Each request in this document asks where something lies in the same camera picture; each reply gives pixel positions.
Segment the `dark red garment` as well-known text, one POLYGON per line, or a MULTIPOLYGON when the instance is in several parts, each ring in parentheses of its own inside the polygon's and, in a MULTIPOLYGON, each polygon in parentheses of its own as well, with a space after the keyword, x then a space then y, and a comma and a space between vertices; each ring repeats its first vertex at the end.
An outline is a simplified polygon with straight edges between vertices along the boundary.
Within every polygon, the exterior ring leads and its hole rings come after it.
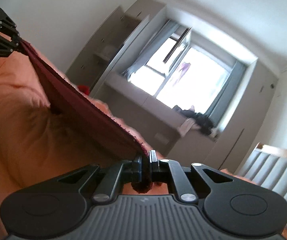
POLYGON ((25 40, 19 41, 20 52, 28 56, 51 108, 79 132, 94 140, 109 157, 120 159, 141 156, 141 177, 132 188, 147 193, 153 186, 149 170, 149 154, 145 141, 129 126, 112 115, 107 106, 88 98, 49 65, 25 40))

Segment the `dark clothes pile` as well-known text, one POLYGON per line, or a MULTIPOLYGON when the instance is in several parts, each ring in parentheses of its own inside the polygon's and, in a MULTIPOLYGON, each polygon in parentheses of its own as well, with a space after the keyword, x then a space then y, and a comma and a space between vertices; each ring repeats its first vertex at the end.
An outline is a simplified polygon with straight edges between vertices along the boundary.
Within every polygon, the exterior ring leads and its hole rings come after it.
POLYGON ((173 110, 177 113, 183 115, 188 118, 195 119, 195 122, 201 126, 201 129, 198 130, 203 135, 210 135, 212 133, 212 128, 214 128, 214 123, 212 120, 208 117, 208 115, 202 114, 202 113, 195 113, 192 109, 183 110, 178 105, 175 105, 173 107, 173 110))

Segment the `beige window seat cabinet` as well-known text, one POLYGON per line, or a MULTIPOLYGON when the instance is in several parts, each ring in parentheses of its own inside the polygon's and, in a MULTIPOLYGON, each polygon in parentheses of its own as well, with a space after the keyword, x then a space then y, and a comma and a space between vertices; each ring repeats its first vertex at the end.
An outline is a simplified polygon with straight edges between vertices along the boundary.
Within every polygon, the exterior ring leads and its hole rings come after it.
POLYGON ((101 87, 95 98, 106 103, 114 116, 137 130, 153 149, 168 159, 182 164, 202 163, 215 146, 212 139, 196 130, 180 137, 177 125, 171 127, 107 85, 101 87))

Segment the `white hanging cloth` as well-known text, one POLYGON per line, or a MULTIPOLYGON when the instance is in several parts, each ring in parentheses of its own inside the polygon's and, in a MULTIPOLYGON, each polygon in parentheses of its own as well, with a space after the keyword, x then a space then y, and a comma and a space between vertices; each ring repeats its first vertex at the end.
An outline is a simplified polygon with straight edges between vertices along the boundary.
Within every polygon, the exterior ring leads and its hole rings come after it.
POLYGON ((186 119, 181 126, 177 128, 178 133, 180 134, 180 137, 185 137, 185 135, 190 131, 190 130, 195 130, 198 131, 201 129, 201 126, 199 126, 196 122, 195 119, 193 118, 188 118, 186 119))

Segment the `tall beige closet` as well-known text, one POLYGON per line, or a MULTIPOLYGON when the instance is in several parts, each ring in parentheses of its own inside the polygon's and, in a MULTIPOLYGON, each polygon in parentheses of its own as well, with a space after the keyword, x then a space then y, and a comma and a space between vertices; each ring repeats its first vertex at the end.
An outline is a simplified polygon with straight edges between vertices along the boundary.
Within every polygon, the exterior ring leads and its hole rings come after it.
POLYGON ((264 121, 277 86, 278 77, 256 61, 245 91, 231 119, 203 163, 218 170, 235 172, 264 121))

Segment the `right blue-grey curtain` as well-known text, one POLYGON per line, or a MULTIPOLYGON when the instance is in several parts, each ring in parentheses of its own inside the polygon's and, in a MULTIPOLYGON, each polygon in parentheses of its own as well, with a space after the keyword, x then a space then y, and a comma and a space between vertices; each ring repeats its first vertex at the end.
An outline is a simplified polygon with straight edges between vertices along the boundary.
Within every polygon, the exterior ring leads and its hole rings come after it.
POLYGON ((239 87, 245 71, 246 65, 236 61, 223 87, 206 111, 205 114, 213 122, 214 126, 217 126, 223 117, 228 105, 239 87))

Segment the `blue-grey curtain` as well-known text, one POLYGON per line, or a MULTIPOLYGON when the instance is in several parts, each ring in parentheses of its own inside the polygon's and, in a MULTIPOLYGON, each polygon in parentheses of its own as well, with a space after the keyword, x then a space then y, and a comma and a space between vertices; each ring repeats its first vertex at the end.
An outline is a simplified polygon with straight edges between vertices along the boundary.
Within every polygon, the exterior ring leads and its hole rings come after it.
POLYGON ((213 122, 214 126, 217 126, 223 117, 228 105, 239 87, 245 71, 246 65, 236 61, 223 87, 206 111, 205 114, 213 122))
POLYGON ((131 74, 139 70, 150 60, 166 40, 179 28, 179 25, 178 22, 168 20, 141 50, 135 62, 123 71, 121 75, 126 79, 129 79, 131 74))

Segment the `red object behind bed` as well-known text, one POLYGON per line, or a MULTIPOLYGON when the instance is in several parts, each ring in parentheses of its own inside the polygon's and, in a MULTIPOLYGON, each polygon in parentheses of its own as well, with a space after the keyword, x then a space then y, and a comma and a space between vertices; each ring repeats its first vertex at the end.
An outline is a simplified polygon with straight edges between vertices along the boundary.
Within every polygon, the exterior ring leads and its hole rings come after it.
POLYGON ((83 94, 85 94, 86 96, 89 96, 90 94, 90 88, 89 86, 86 86, 86 85, 78 85, 77 86, 78 90, 80 92, 82 92, 83 94))

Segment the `open beige wardrobe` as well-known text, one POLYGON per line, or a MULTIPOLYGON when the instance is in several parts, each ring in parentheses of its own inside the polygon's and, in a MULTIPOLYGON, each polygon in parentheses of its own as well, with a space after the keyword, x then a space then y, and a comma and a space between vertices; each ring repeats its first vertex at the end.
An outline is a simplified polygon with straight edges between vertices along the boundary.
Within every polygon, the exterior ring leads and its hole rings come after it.
POLYGON ((75 58, 66 76, 75 85, 95 88, 102 75, 112 67, 150 20, 140 11, 133 16, 117 7, 90 37, 75 58))

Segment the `window with open sash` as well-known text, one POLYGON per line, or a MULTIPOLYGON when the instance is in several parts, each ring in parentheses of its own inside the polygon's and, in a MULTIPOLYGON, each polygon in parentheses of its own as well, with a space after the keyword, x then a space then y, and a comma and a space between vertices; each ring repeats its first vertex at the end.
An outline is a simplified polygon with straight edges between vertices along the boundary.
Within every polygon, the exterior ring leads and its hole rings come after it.
POLYGON ((169 108, 204 114, 223 88, 236 59, 207 38, 180 25, 135 72, 130 83, 169 108))

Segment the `purple garment outside window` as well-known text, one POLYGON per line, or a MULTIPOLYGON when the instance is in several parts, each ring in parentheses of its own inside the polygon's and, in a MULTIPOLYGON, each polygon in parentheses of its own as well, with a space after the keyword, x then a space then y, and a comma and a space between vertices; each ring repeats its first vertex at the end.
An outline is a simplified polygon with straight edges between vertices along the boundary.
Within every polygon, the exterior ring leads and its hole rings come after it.
POLYGON ((176 82, 179 82, 184 77, 186 72, 189 70, 190 66, 191 66, 191 63, 187 63, 187 62, 184 62, 181 64, 181 67, 177 74, 176 82))

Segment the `grey padded headboard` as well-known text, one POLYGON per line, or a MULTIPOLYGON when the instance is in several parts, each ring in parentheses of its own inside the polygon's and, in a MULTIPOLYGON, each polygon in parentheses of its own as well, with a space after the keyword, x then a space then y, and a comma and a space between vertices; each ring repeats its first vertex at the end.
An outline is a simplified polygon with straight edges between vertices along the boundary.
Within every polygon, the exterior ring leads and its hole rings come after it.
POLYGON ((259 143, 236 174, 287 201, 287 150, 259 143))

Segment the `left blue-grey curtain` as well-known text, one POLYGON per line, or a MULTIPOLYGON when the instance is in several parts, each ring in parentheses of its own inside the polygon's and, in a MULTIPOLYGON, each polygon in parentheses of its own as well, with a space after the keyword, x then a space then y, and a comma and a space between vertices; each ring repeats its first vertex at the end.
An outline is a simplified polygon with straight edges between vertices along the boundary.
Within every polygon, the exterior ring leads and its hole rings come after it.
POLYGON ((168 20, 141 50, 135 62, 123 71, 121 75, 126 79, 129 79, 131 74, 139 70, 150 60, 166 40, 179 28, 179 25, 178 22, 168 20))

